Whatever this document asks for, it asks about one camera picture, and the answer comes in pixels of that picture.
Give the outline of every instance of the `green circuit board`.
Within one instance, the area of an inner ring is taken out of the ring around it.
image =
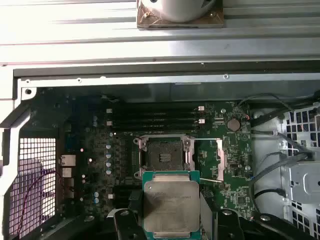
[[[75,138],[79,139],[77,148],[84,148],[78,153],[81,167],[77,174],[85,178],[77,179],[82,196],[77,204],[88,214],[103,218],[114,208],[128,206],[131,190],[141,189],[142,184],[134,174],[141,167],[158,171],[159,166],[152,162],[155,158],[158,162],[172,162],[166,171],[184,170],[183,162],[181,166],[173,164],[181,155],[180,140],[170,137],[184,134],[197,139],[193,160],[195,170],[204,179],[201,188],[212,194],[220,208],[237,210],[247,219],[252,216],[253,204],[248,194],[253,174],[251,129],[236,102],[108,103],[96,107],[81,105],[81,109],[88,112],[75,115],[83,121],[73,127]],[[248,112],[249,106],[242,109]],[[141,163],[141,150],[134,143],[144,135],[169,135],[150,139],[148,151],[143,152],[145,165]],[[219,149],[214,139],[222,140],[223,183],[209,181],[216,180],[219,174]]]

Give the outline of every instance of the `component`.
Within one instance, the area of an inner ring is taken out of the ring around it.
[[[198,171],[144,172],[143,228],[166,239],[190,238],[199,231],[199,179]]]
[[[184,146],[179,138],[165,140],[151,138],[145,161],[149,171],[174,171],[184,169]]]
[[[237,198],[237,203],[238,203],[239,205],[245,204],[245,203],[246,203],[246,197],[245,197],[245,196],[238,196],[238,198]]]
[[[63,167],[75,167],[76,155],[62,155],[60,164]]]
[[[241,124],[237,119],[233,118],[227,122],[227,127],[231,131],[236,132],[240,129]]]

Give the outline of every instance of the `screw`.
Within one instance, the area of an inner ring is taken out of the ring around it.
[[[127,216],[129,215],[129,211],[125,210],[122,213],[120,213],[121,216]]]
[[[261,215],[261,216],[260,216],[260,219],[261,219],[262,221],[265,221],[265,222],[268,222],[268,221],[271,220],[271,218],[270,218],[269,216],[266,216],[266,215]]]
[[[232,214],[232,211],[230,210],[223,210],[222,213],[226,216],[230,216]]]
[[[148,18],[150,16],[150,13],[149,12],[146,12],[144,15],[143,15],[143,17],[146,19],[146,18]]]

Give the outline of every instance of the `mesh panel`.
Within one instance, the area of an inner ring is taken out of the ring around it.
[[[9,234],[20,229],[22,238],[55,215],[56,174],[50,172],[56,170],[56,140],[20,138],[19,145],[18,176],[10,191]]]

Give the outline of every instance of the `white plastic part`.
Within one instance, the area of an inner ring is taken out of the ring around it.
[[[200,18],[216,0],[142,0],[143,5],[157,17],[175,23]]]

